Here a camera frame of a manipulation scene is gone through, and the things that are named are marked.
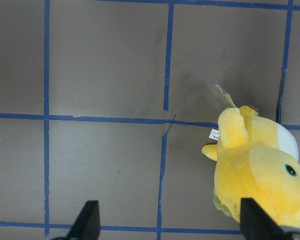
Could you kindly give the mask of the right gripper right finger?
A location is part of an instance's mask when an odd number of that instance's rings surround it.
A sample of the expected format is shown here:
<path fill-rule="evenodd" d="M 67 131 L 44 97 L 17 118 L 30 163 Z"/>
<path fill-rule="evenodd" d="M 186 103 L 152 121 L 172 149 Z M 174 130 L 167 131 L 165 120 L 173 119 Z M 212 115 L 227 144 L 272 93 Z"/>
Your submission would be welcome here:
<path fill-rule="evenodd" d="M 253 198 L 241 199 L 239 226 L 246 240 L 285 240 L 287 238 L 283 229 Z"/>

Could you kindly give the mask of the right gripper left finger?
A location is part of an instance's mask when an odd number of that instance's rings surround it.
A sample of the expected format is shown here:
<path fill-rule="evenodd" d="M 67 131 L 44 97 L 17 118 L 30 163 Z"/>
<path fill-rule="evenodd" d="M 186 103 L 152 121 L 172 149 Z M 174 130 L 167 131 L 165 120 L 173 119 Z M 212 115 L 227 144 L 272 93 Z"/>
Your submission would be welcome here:
<path fill-rule="evenodd" d="M 68 240 L 98 240 L 101 232 L 98 200 L 87 201 L 67 234 Z"/>

